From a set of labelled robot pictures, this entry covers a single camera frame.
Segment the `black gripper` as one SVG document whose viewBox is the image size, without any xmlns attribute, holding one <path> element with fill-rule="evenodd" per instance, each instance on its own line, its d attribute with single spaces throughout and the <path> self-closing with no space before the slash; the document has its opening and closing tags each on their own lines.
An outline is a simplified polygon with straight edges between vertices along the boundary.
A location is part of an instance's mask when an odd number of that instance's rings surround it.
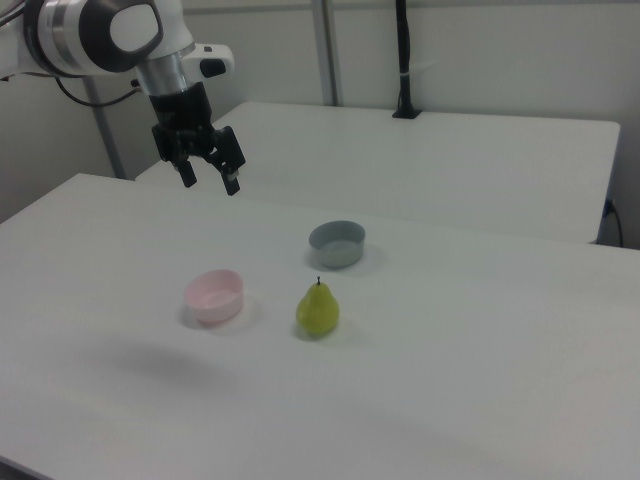
<svg viewBox="0 0 640 480">
<path fill-rule="evenodd" d="M 196 83 L 179 93 L 152 96 L 150 100 L 158 121 L 152 133 L 160 157 L 175 164 L 183 185 L 191 188 L 197 183 L 188 159 L 197 156 L 220 173 L 229 196 L 238 193 L 239 169 L 246 160 L 230 126 L 214 129 L 204 85 Z"/>
</svg>

